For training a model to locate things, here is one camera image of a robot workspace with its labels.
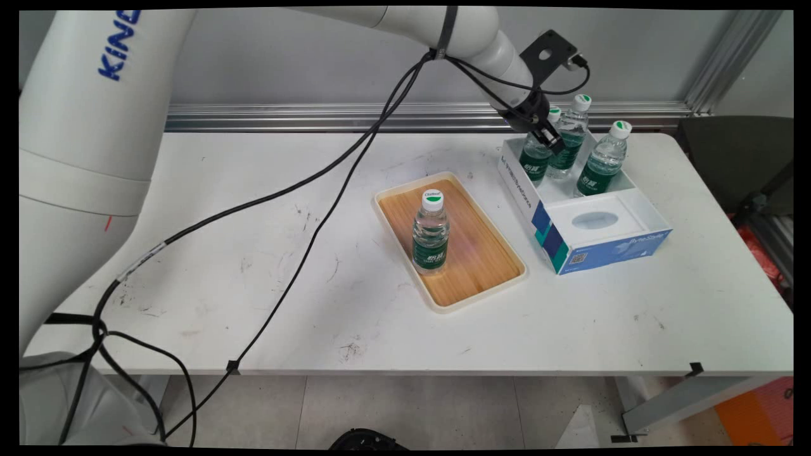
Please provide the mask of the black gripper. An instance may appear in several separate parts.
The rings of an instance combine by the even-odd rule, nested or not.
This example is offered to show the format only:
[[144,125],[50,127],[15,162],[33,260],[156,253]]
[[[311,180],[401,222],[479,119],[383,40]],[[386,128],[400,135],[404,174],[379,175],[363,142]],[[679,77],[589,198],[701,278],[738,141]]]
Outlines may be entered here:
[[538,144],[545,146],[554,156],[564,152],[565,141],[552,123],[544,123],[550,110],[547,96],[542,90],[533,90],[516,106],[498,96],[496,112],[504,119],[505,124],[517,133],[534,138]]

